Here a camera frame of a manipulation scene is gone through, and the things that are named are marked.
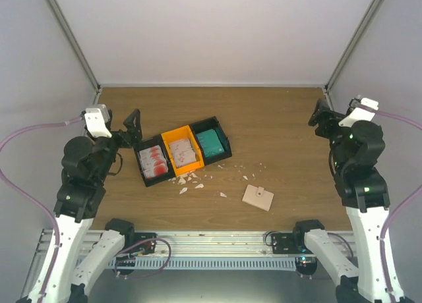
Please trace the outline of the beige card holder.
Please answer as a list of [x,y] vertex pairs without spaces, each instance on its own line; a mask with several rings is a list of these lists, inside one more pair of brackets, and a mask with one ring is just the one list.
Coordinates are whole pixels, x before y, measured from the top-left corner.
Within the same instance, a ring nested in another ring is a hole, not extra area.
[[261,186],[248,184],[242,198],[242,202],[257,207],[264,211],[270,211],[274,194]]

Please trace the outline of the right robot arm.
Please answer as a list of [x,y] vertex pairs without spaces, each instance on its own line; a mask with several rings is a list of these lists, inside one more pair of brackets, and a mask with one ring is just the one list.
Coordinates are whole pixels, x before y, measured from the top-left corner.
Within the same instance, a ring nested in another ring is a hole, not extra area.
[[328,164],[335,189],[351,223],[357,263],[331,241],[320,221],[295,224],[293,248],[311,252],[336,287],[338,302],[411,302],[396,274],[390,243],[390,211],[385,179],[376,164],[385,149],[382,127],[373,122],[378,102],[353,98],[344,114],[319,99],[309,119],[315,134],[329,141]]

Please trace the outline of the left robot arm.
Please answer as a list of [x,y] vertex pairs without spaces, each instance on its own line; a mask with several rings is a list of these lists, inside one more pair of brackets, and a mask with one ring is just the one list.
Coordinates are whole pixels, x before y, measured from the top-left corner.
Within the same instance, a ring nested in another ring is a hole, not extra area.
[[112,112],[105,105],[83,113],[87,136],[68,141],[62,158],[62,185],[53,208],[53,236],[44,264],[29,294],[21,302],[87,302],[98,277],[118,253],[136,244],[133,223],[112,219],[94,249],[77,264],[85,235],[105,196],[104,182],[121,148],[135,148],[142,139],[140,110],[112,131]]

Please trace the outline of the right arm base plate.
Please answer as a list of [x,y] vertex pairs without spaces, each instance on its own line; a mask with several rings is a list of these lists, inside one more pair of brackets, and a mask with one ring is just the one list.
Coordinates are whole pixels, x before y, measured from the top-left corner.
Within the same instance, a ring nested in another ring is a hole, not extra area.
[[297,247],[293,233],[270,233],[270,244],[273,254],[295,254]]

